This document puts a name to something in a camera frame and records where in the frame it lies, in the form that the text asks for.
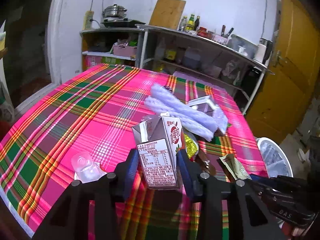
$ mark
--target silver screw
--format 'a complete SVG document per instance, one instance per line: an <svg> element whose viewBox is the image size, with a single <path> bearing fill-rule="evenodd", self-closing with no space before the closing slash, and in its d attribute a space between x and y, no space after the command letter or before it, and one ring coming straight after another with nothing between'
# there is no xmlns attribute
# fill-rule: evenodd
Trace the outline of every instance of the silver screw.
<svg viewBox="0 0 320 240"><path fill-rule="evenodd" d="M244 181L242 179L238 179L236 181L236 184L239 186L239 187L243 187L244 186Z"/></svg>
<svg viewBox="0 0 320 240"><path fill-rule="evenodd" d="M107 178L108 179L114 179L116 177L116 174L114 173L114 172L109 172L108 174L107 174Z"/></svg>
<svg viewBox="0 0 320 240"><path fill-rule="evenodd" d="M71 185L74 186L74 187L78 186L79 184L80 184L79 179L76 179L73 182L71 182Z"/></svg>
<svg viewBox="0 0 320 240"><path fill-rule="evenodd" d="M203 178L203 179L207 179L207 178L210 177L210 175L209 175L209 173L202 172L202 173L200 174L200 177Z"/></svg>

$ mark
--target wooden cutting board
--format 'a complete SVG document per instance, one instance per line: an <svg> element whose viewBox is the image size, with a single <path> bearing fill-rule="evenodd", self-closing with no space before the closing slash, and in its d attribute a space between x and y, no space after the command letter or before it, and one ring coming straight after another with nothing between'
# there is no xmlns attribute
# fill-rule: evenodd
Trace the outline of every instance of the wooden cutting board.
<svg viewBox="0 0 320 240"><path fill-rule="evenodd" d="M158 0L149 25L176 30L185 5L184 0Z"/></svg>

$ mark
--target pink basket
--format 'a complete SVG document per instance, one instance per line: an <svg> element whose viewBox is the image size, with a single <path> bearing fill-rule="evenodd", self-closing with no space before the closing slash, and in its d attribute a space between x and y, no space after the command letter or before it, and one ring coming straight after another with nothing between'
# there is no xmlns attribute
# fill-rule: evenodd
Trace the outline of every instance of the pink basket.
<svg viewBox="0 0 320 240"><path fill-rule="evenodd" d="M135 56L137 52L137 47L125 46L123 44L113 45L113 54L122 57Z"/></svg>

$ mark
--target nutrition label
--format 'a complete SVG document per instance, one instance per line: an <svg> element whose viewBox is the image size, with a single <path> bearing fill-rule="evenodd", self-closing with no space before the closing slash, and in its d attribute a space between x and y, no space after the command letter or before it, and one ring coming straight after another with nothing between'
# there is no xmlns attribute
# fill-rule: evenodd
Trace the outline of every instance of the nutrition label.
<svg viewBox="0 0 320 240"><path fill-rule="evenodd" d="M165 139L138 144L137 148L150 187L177 185Z"/></svg>

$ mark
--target pot lid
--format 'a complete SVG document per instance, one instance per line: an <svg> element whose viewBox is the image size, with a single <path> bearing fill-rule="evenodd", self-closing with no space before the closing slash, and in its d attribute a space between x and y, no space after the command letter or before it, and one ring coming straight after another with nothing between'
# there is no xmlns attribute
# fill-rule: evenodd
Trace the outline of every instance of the pot lid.
<svg viewBox="0 0 320 240"><path fill-rule="evenodd" d="M105 8L105 10L108 10L108 9L119 9L121 11L127 11L126 8L124 8L123 6L121 5L117 5L117 4L114 4L114 5L111 5L111 6L108 6L107 8Z"/></svg>

